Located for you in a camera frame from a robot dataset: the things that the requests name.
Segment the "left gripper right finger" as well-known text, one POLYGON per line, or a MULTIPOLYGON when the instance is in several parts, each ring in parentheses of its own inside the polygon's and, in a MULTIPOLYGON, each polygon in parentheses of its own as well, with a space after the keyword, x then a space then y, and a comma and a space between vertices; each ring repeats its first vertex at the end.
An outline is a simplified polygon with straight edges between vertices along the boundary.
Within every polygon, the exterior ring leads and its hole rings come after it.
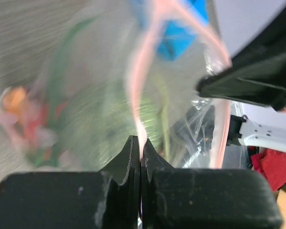
POLYGON ((145 229, 278 229, 283 223, 260 173, 174 168, 151 142, 141 160, 141 192, 145 229))

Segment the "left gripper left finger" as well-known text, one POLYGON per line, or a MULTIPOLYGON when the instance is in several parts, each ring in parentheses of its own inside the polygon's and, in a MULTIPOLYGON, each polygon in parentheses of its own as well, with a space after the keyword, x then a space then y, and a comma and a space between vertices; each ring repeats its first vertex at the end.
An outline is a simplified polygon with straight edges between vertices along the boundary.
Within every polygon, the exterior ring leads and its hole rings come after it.
POLYGON ((135 229, 138 138, 98 172, 23 172, 0 182, 0 229, 135 229))

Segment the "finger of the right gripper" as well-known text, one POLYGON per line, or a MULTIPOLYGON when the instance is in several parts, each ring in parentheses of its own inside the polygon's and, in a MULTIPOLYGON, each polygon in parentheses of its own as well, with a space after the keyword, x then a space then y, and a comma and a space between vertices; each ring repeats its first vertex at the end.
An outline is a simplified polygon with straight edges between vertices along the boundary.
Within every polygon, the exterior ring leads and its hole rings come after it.
POLYGON ((201 80, 196 89, 201 97, 270 106, 281 111, 286 107, 286 49, 248 57, 201 80))

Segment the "green scallion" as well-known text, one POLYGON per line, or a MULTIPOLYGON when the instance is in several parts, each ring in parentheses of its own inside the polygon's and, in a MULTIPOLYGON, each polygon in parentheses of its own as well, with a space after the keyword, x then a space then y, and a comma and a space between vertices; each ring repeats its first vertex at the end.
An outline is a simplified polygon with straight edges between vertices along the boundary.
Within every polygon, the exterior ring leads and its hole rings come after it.
POLYGON ((76 73, 69 70, 69 64, 83 63, 72 49, 95 21, 96 17, 89 17, 72 24, 51 59, 41 98, 41 121, 33 133, 38 167, 63 167, 62 158, 70 156, 81 169, 97 171, 111 157, 103 138, 106 86, 97 76, 83 73, 83 68, 76 73))

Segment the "green netted melon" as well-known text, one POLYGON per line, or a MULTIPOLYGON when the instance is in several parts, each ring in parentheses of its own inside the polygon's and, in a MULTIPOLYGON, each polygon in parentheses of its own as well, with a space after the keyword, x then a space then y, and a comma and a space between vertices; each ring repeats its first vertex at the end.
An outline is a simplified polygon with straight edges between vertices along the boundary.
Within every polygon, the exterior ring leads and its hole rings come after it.
POLYGON ((99 170, 122 150, 131 135, 146 134, 156 151, 171 158, 168 91, 157 76, 144 89, 125 87, 120 78, 95 75, 66 87, 60 143, 85 170, 99 170))

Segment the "red apple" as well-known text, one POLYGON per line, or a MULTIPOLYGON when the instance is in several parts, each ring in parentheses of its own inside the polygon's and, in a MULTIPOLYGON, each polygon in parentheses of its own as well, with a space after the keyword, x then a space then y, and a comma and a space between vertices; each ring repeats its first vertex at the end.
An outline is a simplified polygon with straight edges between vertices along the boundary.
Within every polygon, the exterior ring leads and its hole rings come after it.
POLYGON ((22 112, 24 137, 37 148, 48 148, 58 142, 58 134, 47 127, 49 105, 28 101, 22 112))

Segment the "clear zip top bag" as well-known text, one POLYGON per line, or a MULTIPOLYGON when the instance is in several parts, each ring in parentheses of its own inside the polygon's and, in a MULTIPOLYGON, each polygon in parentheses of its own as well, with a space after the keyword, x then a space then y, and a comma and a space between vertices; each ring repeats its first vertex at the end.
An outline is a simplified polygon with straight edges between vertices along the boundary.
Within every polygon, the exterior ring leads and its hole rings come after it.
POLYGON ((227 147, 230 115, 237 106, 224 99, 201 97, 196 89, 199 81, 214 76, 231 66, 231 59, 216 28, 215 7, 206 0, 209 22, 186 0, 145 0, 147 27, 143 30, 129 3, 130 0, 93 0, 64 25, 50 53, 41 61, 41 70, 31 83, 11 83, 0 92, 0 129, 8 143, 4 166, 11 170, 19 165, 31 171, 85 171, 70 156, 64 156, 63 167, 36 166, 36 150, 24 137, 24 121, 3 107, 3 97, 12 87, 22 86, 28 101, 41 98, 47 81, 49 65, 68 28, 84 18, 96 17, 88 30, 79 35, 73 56, 83 63, 69 64, 71 73, 112 78, 120 77, 125 87, 146 85, 162 77, 168 91, 168 119, 171 158, 166 162, 180 168, 235 167, 236 151, 243 147, 227 147), (175 21, 196 34, 193 43, 174 61, 157 54, 166 23, 175 21))

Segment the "orange carrot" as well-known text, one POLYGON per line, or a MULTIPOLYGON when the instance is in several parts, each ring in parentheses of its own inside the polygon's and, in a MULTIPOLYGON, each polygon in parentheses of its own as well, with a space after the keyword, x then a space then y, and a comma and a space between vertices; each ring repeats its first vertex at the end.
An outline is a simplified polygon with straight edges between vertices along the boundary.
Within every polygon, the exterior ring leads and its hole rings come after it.
POLYGON ((6 111, 16 114, 19 118, 28 107, 27 91, 24 87, 12 87, 3 97, 3 107, 6 111))

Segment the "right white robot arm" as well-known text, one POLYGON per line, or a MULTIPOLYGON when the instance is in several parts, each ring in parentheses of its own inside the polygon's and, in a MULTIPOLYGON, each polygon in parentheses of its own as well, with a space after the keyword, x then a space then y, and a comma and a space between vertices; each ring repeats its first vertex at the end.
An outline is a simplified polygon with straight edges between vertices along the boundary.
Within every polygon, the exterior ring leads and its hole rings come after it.
POLYGON ((221 98, 259 107, 263 121, 231 117, 228 142, 286 152, 286 6, 236 56, 233 66, 201 80, 201 97, 221 98))

